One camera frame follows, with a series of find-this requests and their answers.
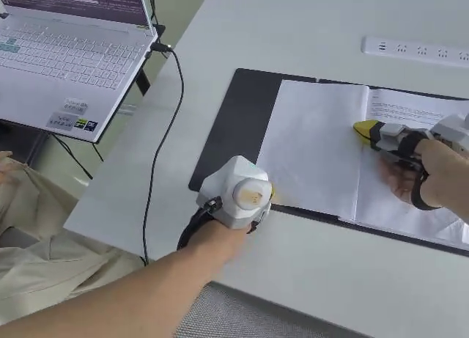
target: laptop sticker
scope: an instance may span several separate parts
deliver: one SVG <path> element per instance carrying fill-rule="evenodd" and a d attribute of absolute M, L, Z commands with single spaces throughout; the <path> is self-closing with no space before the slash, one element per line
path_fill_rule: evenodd
<path fill-rule="evenodd" d="M 60 129 L 63 131 L 71 131 L 75 126 L 78 116 L 74 114 L 54 112 L 49 118 L 46 127 Z"/>
<path fill-rule="evenodd" d="M 97 122 L 93 122 L 91 120 L 88 121 L 88 124 L 85 126 L 85 131 L 95 131 L 97 127 Z"/>
<path fill-rule="evenodd" d="M 83 116 L 88 109 L 88 104 L 78 98 L 66 98 L 62 111 Z"/>
<path fill-rule="evenodd" d="M 78 118 L 78 120 L 75 123 L 75 128 L 83 129 L 85 128 L 85 125 L 87 123 L 88 123 L 88 120 L 84 120 L 83 118 Z"/>

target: black folder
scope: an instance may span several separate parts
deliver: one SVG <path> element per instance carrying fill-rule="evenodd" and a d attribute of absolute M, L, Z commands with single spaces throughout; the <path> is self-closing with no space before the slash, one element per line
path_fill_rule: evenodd
<path fill-rule="evenodd" d="M 189 182 L 190 190 L 199 191 L 204 179 L 219 170 L 233 156 L 242 155 L 251 162 L 257 162 L 262 140 L 264 139 L 278 90 L 283 80 L 325 84 L 352 84 L 327 79 L 262 72 L 259 70 L 237 69 Z M 389 88 L 370 87 L 370 89 Z M 398 89 L 393 90 L 447 100 L 466 100 L 464 98 L 452 98 Z M 353 224 L 342 221 L 335 215 L 280 205 L 272 205 L 272 209 L 469 257 L 469 251 L 465 249 L 370 228 L 361 224 Z"/>

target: laptop screen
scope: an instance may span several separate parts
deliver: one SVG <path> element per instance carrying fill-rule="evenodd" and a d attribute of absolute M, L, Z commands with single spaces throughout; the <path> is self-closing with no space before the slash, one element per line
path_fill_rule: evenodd
<path fill-rule="evenodd" d="M 11 7 L 148 26 L 142 0 L 2 0 Z"/>

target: open document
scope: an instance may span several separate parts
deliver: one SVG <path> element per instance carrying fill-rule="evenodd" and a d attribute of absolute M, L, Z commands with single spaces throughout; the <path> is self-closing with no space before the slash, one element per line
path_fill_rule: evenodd
<path fill-rule="evenodd" d="M 398 200 L 377 173 L 379 154 L 362 146 L 352 126 L 379 120 L 431 128 L 450 114 L 468 112 L 469 102 L 462 100 L 283 81 L 257 165 L 269 174 L 282 205 L 463 246 L 469 243 L 465 223 L 449 210 L 420 211 Z"/>

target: laptop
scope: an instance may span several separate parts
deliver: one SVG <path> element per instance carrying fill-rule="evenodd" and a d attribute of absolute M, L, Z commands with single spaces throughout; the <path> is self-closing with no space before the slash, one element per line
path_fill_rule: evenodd
<path fill-rule="evenodd" d="M 98 142 L 158 38 L 144 0 L 1 1 L 0 120 Z"/>

